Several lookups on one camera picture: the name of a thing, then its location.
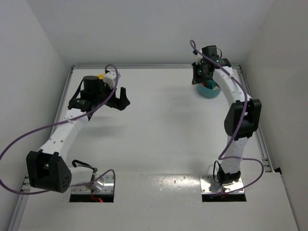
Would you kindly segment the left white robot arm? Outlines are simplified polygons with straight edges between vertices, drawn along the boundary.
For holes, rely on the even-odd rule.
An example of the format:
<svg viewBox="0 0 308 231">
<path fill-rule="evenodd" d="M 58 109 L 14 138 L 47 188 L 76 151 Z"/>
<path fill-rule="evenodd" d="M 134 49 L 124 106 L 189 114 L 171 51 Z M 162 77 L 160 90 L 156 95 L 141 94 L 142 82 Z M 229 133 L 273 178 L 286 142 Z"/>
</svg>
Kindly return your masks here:
<svg viewBox="0 0 308 231">
<path fill-rule="evenodd" d="M 119 111 L 130 105 L 126 89 L 116 84 L 120 74 L 106 71 L 103 77 L 85 76 L 68 103 L 64 119 L 51 137 L 26 157 L 29 184 L 33 188 L 64 193 L 70 186 L 91 184 L 95 168 L 80 164 L 67 165 L 68 151 L 78 133 L 91 120 L 94 112 L 106 105 Z"/>
</svg>

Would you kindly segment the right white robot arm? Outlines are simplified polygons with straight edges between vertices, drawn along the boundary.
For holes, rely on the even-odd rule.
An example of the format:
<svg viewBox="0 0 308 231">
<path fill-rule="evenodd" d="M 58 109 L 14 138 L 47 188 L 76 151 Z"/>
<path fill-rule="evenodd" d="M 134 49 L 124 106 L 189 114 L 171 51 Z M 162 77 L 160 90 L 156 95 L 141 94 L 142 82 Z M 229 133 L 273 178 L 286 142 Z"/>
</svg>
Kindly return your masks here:
<svg viewBox="0 0 308 231">
<path fill-rule="evenodd" d="M 224 120 L 224 129 L 228 135 L 227 145 L 218 157 L 220 164 L 214 174 L 214 180 L 220 185 L 237 182 L 241 176 L 241 161 L 244 160 L 244 148 L 248 139 L 258 129 L 262 104 L 253 99 L 235 78 L 228 59 L 217 54 L 217 47 L 207 46 L 200 50 L 190 41 L 196 56 L 193 66 L 192 84 L 207 81 L 217 83 L 229 104 Z"/>
</svg>

